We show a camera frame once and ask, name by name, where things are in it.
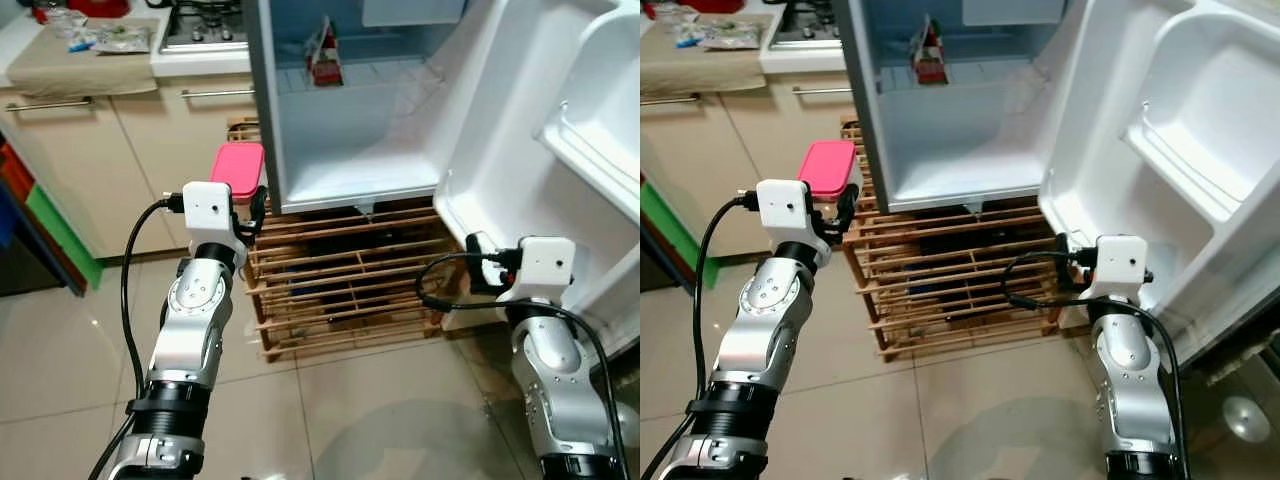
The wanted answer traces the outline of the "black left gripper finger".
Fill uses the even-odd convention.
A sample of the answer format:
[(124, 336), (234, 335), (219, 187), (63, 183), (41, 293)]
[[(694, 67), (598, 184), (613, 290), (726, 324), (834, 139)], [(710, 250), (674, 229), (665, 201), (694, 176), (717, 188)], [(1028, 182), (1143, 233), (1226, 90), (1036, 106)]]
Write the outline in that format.
[(243, 241), (256, 241), (268, 215), (268, 187), (259, 186), (250, 197), (250, 215), (243, 220)]
[(829, 236), (835, 243), (842, 243), (858, 210), (861, 188), (846, 186), (835, 201), (835, 216), (829, 219)]

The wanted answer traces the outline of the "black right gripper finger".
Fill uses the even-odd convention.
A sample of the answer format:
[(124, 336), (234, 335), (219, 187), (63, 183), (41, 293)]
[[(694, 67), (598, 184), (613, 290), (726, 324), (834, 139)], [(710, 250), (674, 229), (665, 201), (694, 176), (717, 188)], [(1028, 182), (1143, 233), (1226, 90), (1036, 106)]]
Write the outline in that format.
[(488, 253), (497, 252), (497, 243), (485, 232), (474, 232), (465, 237), (468, 257), (465, 265), (468, 274), (468, 289), (472, 294), (498, 296), (500, 293), (500, 271), (495, 262), (486, 260)]
[(1059, 291), (1084, 291), (1085, 285), (1078, 279), (1078, 270), (1075, 266), (1075, 260), (1073, 257), (1073, 251), (1068, 243), (1066, 233), (1055, 234), (1055, 252), (1059, 256), (1055, 259), (1055, 274)]

